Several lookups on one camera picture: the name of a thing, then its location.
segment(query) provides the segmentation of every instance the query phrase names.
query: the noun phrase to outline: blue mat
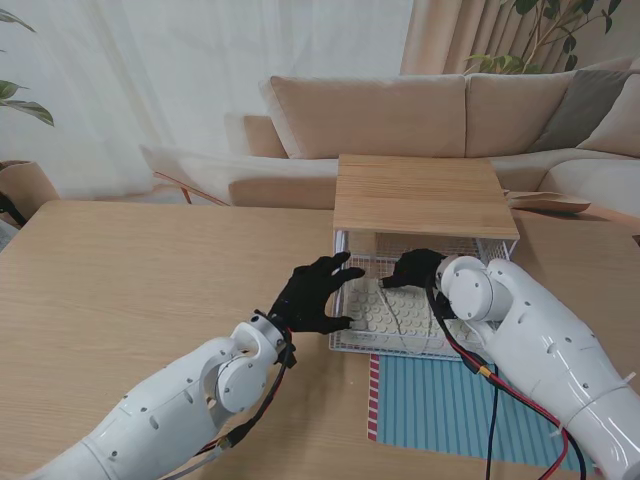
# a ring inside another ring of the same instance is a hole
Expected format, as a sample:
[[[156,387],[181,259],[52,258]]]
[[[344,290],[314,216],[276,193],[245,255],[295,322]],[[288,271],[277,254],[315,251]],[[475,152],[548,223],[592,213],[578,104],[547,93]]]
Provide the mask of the blue mat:
[[[462,362],[380,356],[377,441],[486,458],[493,387]],[[493,458],[548,467],[562,438],[540,415],[501,393]],[[587,472],[593,462],[585,455]],[[570,448],[562,468],[579,470]]]

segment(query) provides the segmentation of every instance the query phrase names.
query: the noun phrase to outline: wire basket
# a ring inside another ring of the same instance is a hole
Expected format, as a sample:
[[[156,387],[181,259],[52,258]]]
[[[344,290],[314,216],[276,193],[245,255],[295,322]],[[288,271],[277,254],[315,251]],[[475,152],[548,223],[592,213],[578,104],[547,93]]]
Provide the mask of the wire basket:
[[[416,248],[429,248],[443,255],[470,255],[479,258],[486,265],[494,258],[508,260],[514,246],[514,241],[496,239],[347,231],[336,231],[334,239],[335,252],[350,250],[351,258],[346,266],[363,268],[366,271],[365,279],[379,279],[391,275],[400,256]],[[357,298],[357,294],[354,295],[351,290],[355,288],[354,285],[354,282],[348,282],[335,295],[334,314],[336,316],[350,314],[351,302]],[[413,295],[413,298],[416,298],[416,292],[413,292]],[[400,324],[397,331],[401,333],[381,333],[372,327],[368,328],[360,322],[355,322],[356,325],[351,330],[331,334],[330,348],[343,352],[459,360],[458,354],[451,348],[444,332],[437,324],[426,302],[424,291],[422,295],[425,297],[424,301],[416,302],[420,308],[421,323],[410,334],[406,329],[403,331]],[[415,317],[418,316],[418,312],[412,313]],[[480,340],[465,322],[456,319],[446,320],[446,323],[461,345],[488,358]]]

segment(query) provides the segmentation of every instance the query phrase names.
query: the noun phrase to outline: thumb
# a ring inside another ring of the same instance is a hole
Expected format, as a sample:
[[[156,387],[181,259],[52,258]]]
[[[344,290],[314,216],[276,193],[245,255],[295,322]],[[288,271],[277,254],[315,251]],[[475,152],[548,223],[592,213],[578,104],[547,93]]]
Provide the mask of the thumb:
[[[351,322],[353,322],[353,318],[351,317],[327,317],[326,320],[322,322],[322,325],[319,326],[318,333],[326,335],[340,330],[348,330],[351,328]]]
[[[400,288],[407,285],[407,279],[404,275],[391,275],[382,279],[382,286],[384,288]]]

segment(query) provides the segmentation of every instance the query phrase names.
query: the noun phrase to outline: gray cushion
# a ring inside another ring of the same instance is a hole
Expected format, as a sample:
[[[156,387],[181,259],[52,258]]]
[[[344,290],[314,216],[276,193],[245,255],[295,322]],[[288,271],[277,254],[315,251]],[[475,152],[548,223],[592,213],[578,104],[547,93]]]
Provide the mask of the gray cushion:
[[[578,70],[560,106],[527,152],[573,148],[585,141],[609,113],[633,73],[639,72]]]

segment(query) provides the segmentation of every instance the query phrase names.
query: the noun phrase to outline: black glove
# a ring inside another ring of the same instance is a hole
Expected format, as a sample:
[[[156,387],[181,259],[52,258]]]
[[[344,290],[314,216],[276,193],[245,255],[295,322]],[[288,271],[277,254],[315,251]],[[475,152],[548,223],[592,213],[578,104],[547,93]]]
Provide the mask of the black glove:
[[[352,318],[329,317],[325,308],[333,292],[349,280],[364,276],[364,270],[355,267],[338,270],[332,275],[350,256],[349,252],[342,252],[295,268],[269,316],[277,315],[294,332],[327,334],[349,328]]]
[[[393,275],[382,279],[384,288],[399,288],[407,285],[424,288],[429,275],[435,273],[444,255],[421,248],[403,253],[393,267]]]

